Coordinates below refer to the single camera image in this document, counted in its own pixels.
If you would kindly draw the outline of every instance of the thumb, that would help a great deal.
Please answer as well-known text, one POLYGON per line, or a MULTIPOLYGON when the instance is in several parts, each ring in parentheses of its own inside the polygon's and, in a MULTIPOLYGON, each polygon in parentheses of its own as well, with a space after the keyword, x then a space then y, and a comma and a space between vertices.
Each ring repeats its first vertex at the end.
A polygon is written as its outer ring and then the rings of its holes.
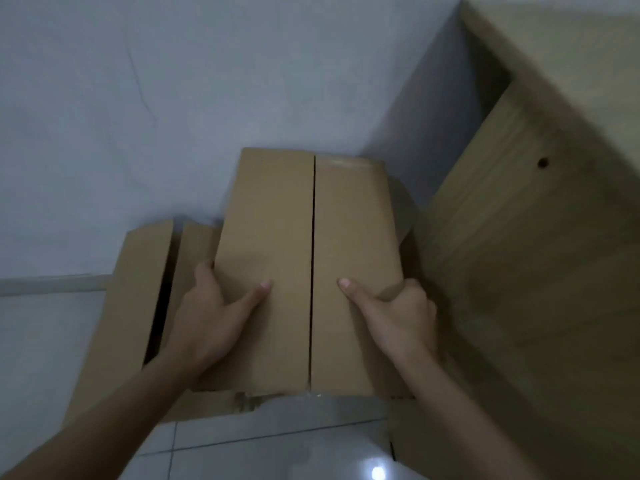
POLYGON ((247 317, 260 302, 267 297, 273 283, 271 281, 263 281, 258 286, 248 291, 242 298, 233 303, 238 311, 247 317))
POLYGON ((378 304, 377 298, 367 293, 357 281, 348 278, 338 280, 338 286, 342 292, 354 302, 362 313, 370 310, 372 306, 378 304))

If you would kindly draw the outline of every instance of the cardboard box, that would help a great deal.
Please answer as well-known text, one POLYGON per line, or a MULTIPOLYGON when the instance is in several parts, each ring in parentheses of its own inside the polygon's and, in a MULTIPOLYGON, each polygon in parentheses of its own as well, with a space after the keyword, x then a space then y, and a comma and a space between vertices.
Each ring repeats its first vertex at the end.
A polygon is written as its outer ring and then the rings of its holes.
POLYGON ((254 394, 309 388, 409 395, 336 284, 348 276, 391 298, 402 282, 382 164, 245 148, 222 232, 186 223, 176 240, 173 227, 169 220, 127 234, 66 423, 166 344, 195 263, 213 257, 228 300, 264 279, 274 288, 231 354, 166 420, 250 410, 264 400, 254 394))

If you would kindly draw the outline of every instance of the right hand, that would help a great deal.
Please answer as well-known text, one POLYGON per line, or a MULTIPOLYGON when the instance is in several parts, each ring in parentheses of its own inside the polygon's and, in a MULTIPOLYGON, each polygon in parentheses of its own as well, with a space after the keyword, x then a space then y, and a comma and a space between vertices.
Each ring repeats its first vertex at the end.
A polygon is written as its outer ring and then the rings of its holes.
POLYGON ((348 278, 338 286, 363 314, 371 336, 397 368, 415 353, 427 352, 436 360, 436 305, 427 298, 420 283, 404 281, 402 291, 391 301, 381 301, 348 278))

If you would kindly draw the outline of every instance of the floor tile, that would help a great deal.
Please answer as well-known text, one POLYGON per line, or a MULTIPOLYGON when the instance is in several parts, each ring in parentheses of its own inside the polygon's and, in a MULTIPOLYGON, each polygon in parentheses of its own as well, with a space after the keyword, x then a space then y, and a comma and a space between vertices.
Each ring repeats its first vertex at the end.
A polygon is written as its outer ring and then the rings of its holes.
POLYGON ((170 452, 137 456, 129 462, 120 480, 166 480, 170 464, 170 452))
POLYGON ((185 448, 386 418, 375 397, 310 393, 276 397, 250 413, 178 423, 175 447, 185 448))
POLYGON ((175 423, 159 424, 148 435, 147 439, 136 452, 136 455, 146 455, 169 451, 173 447, 173 434, 175 433, 175 423))
POLYGON ((104 292, 0 298, 0 472, 59 430, 103 300, 104 292))
POLYGON ((386 421, 304 431, 176 451, 170 480, 421 478, 388 448, 386 421))

